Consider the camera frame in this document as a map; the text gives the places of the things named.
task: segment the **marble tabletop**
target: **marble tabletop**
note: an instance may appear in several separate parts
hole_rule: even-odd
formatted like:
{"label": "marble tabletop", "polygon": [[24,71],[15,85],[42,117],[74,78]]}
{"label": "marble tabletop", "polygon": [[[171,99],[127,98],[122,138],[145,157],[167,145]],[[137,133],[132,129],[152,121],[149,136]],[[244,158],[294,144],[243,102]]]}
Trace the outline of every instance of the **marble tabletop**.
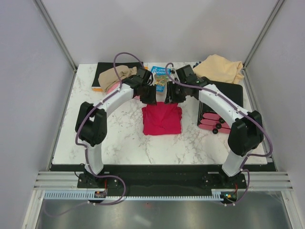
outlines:
{"label": "marble tabletop", "polygon": [[[193,62],[174,63],[176,69]],[[144,63],[165,67],[166,63]],[[68,107],[60,130],[53,164],[85,163],[84,147],[75,144],[74,131],[80,105],[87,101],[94,103],[105,96],[105,93],[91,89],[97,64],[80,64],[69,99]],[[157,96],[164,101],[164,96]],[[228,135],[200,129],[197,123],[199,102],[188,96],[179,106],[182,108],[182,133],[179,135],[145,136],[143,134],[142,110],[146,105],[132,99],[107,119],[107,136],[102,143],[104,164],[222,164],[225,162],[229,146]],[[249,99],[244,88],[244,108],[251,110]],[[254,150],[263,154],[262,144]],[[250,157],[247,164],[266,164],[262,157]]]}

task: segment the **blue book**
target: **blue book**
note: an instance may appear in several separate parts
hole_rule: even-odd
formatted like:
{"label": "blue book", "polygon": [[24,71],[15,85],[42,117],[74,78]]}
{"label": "blue book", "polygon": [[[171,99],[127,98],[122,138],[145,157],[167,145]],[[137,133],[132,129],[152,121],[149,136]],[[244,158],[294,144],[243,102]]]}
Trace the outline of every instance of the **blue book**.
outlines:
{"label": "blue book", "polygon": [[153,66],[151,72],[156,73],[156,77],[155,77],[156,79],[155,84],[157,86],[156,91],[161,93],[164,92],[168,81],[168,76],[166,75],[165,68]]}

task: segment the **gray wall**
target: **gray wall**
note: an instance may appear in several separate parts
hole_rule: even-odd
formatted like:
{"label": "gray wall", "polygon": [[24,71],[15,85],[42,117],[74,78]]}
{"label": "gray wall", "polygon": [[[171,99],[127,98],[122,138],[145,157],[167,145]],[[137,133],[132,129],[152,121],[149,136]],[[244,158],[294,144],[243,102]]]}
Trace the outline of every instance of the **gray wall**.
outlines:
{"label": "gray wall", "polygon": [[305,2],[286,1],[249,73],[276,164],[288,171],[305,215]]}
{"label": "gray wall", "polygon": [[[276,0],[42,0],[77,64],[246,59]],[[119,61],[130,61],[122,56]]]}
{"label": "gray wall", "polygon": [[2,0],[0,31],[0,228],[18,229],[73,74],[32,0]]}

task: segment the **black plastic base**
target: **black plastic base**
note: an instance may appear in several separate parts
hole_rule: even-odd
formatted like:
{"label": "black plastic base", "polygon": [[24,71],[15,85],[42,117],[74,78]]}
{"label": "black plastic base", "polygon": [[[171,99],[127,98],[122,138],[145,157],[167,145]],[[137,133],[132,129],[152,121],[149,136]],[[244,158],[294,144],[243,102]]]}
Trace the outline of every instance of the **black plastic base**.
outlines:
{"label": "black plastic base", "polygon": [[[126,184],[126,196],[139,197],[166,197],[166,196],[210,196],[211,189],[235,189],[245,188],[246,182],[243,174],[235,177],[234,180],[224,180],[219,173],[205,171],[181,171],[181,167],[167,167],[154,171],[104,171],[100,175],[116,175],[122,178]],[[91,174],[81,174],[77,185],[78,188],[104,188],[105,181],[96,179]],[[123,192],[123,185],[119,180],[107,179],[108,196],[120,196]]]}

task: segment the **beige towel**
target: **beige towel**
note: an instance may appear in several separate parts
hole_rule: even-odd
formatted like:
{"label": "beige towel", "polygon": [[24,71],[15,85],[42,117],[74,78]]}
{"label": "beige towel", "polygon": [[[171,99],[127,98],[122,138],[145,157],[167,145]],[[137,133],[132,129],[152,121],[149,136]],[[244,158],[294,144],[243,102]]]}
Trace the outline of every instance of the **beige towel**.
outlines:
{"label": "beige towel", "polygon": [[[116,70],[122,80],[137,73],[137,67],[128,68],[126,65],[117,66]],[[107,92],[118,81],[119,79],[115,74],[114,68],[102,72],[99,76],[99,84],[103,92]]]}
{"label": "beige towel", "polygon": [[237,84],[244,76],[240,73],[241,61],[232,62],[219,55],[211,55],[194,67],[198,77],[207,77],[213,81]]}

